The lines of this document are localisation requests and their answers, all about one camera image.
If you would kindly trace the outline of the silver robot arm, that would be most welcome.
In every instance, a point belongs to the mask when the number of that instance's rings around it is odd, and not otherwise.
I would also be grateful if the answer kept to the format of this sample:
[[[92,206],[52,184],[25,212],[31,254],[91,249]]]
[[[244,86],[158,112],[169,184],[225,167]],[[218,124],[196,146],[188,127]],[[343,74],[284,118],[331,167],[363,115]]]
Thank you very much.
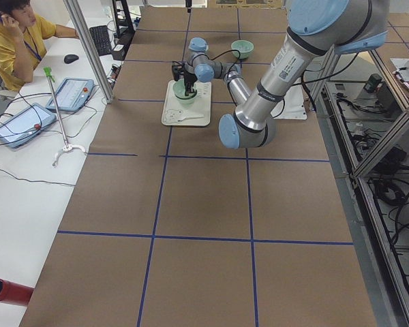
[[[280,51],[255,89],[249,89],[239,67],[211,60],[207,43],[191,41],[186,62],[173,76],[185,79],[186,93],[196,81],[222,79],[237,107],[219,120],[219,138],[229,149],[264,146],[275,136],[272,110],[316,57],[359,53],[383,45],[387,38],[389,1],[293,1]]]

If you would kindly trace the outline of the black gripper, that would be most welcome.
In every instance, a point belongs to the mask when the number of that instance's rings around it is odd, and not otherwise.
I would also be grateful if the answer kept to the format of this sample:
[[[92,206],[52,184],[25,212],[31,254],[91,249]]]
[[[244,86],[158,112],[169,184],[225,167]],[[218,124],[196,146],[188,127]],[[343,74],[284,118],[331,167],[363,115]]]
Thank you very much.
[[[185,85],[185,95],[189,95],[190,93],[195,93],[195,86],[194,83],[197,81],[197,76],[195,73],[190,73],[187,70],[183,72],[183,79]]]

